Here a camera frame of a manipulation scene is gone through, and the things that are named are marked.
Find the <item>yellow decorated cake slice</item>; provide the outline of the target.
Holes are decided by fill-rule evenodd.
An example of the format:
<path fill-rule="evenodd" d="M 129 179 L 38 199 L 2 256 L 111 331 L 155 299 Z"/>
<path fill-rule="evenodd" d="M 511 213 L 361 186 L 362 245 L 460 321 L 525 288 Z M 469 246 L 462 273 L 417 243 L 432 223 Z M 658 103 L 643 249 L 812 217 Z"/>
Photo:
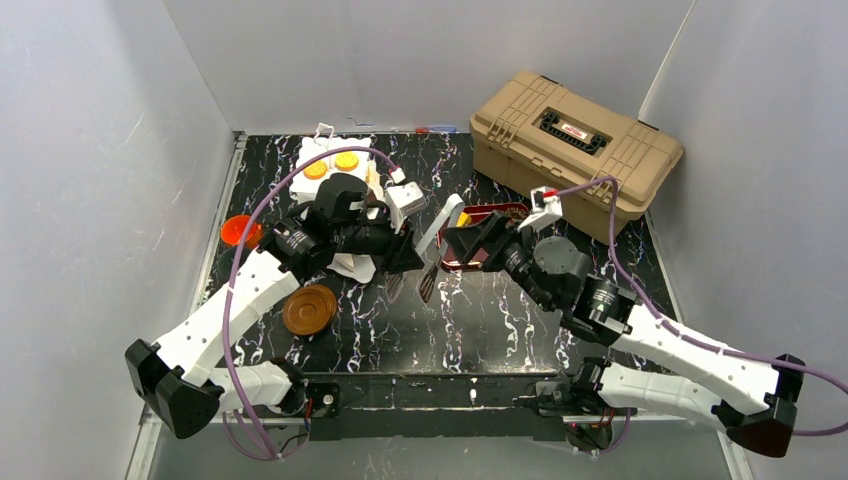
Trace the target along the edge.
<path fill-rule="evenodd" d="M 468 214 L 462 212 L 457 220 L 456 226 L 463 227 L 469 225 L 470 223 L 471 217 Z"/>

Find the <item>white three-tier cake stand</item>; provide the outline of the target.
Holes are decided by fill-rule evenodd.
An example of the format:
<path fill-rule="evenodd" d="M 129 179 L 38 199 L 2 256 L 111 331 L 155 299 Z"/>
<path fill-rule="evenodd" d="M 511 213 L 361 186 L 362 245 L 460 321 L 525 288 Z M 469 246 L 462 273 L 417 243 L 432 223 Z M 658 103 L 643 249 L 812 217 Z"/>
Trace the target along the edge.
<path fill-rule="evenodd" d="M 308 180 L 302 171 L 289 187 L 293 201 L 303 204 L 316 201 L 319 210 L 319 225 L 340 225 L 343 221 L 356 222 L 365 204 L 384 198 L 376 162 L 367 151 L 372 141 L 366 138 L 343 138 L 335 134 L 331 125 L 320 123 L 311 136 L 302 139 L 296 165 L 305 168 L 316 160 L 324 160 L 328 174 L 321 180 Z M 333 157 L 341 152 L 355 152 L 359 157 L 358 168 L 344 172 L 333 166 Z"/>

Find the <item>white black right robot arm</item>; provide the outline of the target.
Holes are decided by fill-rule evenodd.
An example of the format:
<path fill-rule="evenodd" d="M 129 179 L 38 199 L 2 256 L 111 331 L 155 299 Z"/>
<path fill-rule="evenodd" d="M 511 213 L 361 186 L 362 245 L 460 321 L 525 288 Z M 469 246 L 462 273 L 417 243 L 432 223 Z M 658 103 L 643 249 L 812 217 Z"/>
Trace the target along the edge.
<path fill-rule="evenodd" d="M 655 317 L 634 292 L 592 274 L 591 259 L 571 241 L 558 236 L 537 241 L 501 213 L 450 227 L 442 239 L 461 264 L 484 251 L 482 271 L 508 274 L 543 310 L 560 312 L 561 327 L 575 337 L 668 370 L 646 372 L 587 358 L 568 380 L 539 383 L 528 407 L 542 415 L 646 409 L 711 426 L 763 456 L 786 455 L 803 385 L 799 359 L 747 360 Z"/>

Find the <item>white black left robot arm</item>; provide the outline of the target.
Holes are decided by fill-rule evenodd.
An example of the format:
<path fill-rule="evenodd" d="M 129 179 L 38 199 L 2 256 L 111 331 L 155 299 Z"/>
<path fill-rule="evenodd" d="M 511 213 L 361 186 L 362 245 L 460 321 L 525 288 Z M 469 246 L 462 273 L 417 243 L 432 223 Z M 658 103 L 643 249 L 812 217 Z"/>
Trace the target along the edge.
<path fill-rule="evenodd" d="M 361 179 L 336 173 L 313 200 L 293 208 L 191 316 L 153 342 L 137 339 L 124 353 L 136 394 L 179 439 L 189 438 L 228 410 L 284 405 L 299 378 L 294 367 L 267 361 L 221 368 L 219 361 L 261 317 L 327 269 L 338 254 L 362 255 L 372 274 L 423 266 L 409 216 L 423 193 L 413 181 L 368 199 Z"/>

